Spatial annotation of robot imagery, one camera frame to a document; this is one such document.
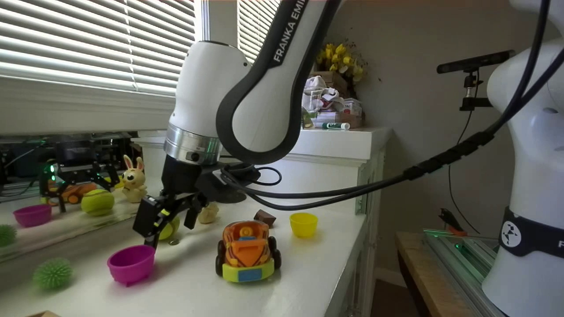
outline pink cup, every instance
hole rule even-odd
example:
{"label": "pink cup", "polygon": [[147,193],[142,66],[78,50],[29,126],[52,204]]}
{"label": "pink cup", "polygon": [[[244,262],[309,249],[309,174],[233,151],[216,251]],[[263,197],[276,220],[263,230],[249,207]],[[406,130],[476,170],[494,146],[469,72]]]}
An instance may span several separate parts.
{"label": "pink cup", "polygon": [[15,211],[16,221],[22,227],[36,227],[52,220],[50,204],[32,204]]}
{"label": "pink cup", "polygon": [[108,267],[115,281],[127,286],[138,283],[154,272],[156,248],[149,244],[124,248],[108,258]]}

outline green toy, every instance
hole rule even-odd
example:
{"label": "green toy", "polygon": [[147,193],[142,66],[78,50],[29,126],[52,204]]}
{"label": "green toy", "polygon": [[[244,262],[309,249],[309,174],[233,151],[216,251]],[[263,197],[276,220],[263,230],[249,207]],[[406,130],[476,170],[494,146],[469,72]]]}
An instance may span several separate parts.
{"label": "green toy", "polygon": [[15,225],[2,223],[0,225],[0,248],[15,244],[16,232],[18,230]]}
{"label": "green toy", "polygon": [[61,290],[73,281],[73,267],[68,258],[50,258],[36,267],[34,283],[43,290]]}
{"label": "green toy", "polygon": [[82,209],[90,216],[105,216],[113,211],[115,197],[103,190],[96,188],[83,195]]}

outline white wall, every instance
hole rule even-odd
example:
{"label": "white wall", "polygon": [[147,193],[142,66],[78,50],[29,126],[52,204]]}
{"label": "white wall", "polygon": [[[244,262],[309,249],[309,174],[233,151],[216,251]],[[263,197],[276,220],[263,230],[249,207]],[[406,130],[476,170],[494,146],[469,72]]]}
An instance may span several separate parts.
{"label": "white wall", "polygon": [[[459,110],[464,72],[439,75],[436,66],[528,47],[535,24],[536,15],[513,10],[506,0],[348,0],[330,40],[355,40],[372,65],[372,79],[360,86],[360,96],[371,124],[395,130],[387,175],[447,149],[462,130],[468,117]],[[498,114],[494,109],[476,110],[469,130],[487,126]],[[510,200],[512,174],[508,130],[454,165],[457,200],[482,234],[498,232]],[[380,267],[397,269],[395,232],[443,227],[439,209],[454,209],[447,179],[447,168],[441,168],[383,191]]]}

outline toy figure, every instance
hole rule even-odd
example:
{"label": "toy figure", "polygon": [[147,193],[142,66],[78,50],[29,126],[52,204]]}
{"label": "toy figure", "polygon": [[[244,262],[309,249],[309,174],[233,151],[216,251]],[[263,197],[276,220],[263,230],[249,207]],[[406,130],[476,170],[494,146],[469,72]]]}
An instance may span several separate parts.
{"label": "toy figure", "polygon": [[233,221],[217,242],[216,272],[233,283],[261,281],[283,265],[277,239],[265,221]]}
{"label": "toy figure", "polygon": [[124,193],[129,202],[138,204],[147,195],[143,158],[138,156],[138,165],[135,165],[135,161],[124,154],[124,161],[127,167],[122,179]]}

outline orange toy car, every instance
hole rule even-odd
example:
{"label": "orange toy car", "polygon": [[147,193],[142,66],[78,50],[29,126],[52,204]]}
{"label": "orange toy car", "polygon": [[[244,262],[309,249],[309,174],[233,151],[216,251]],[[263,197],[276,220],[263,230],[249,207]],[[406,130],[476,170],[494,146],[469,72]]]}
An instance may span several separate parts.
{"label": "orange toy car", "polygon": [[217,242],[216,271],[228,281],[246,283],[270,278],[283,265],[277,239],[265,221],[235,221]]}
{"label": "orange toy car", "polygon": [[[80,204],[83,195],[90,190],[96,190],[99,188],[96,183],[75,183],[75,184],[69,184],[64,191],[62,191],[62,198],[64,202],[69,202],[69,204]],[[48,181],[48,190],[50,193],[57,193],[59,190],[59,184],[55,181]]]}

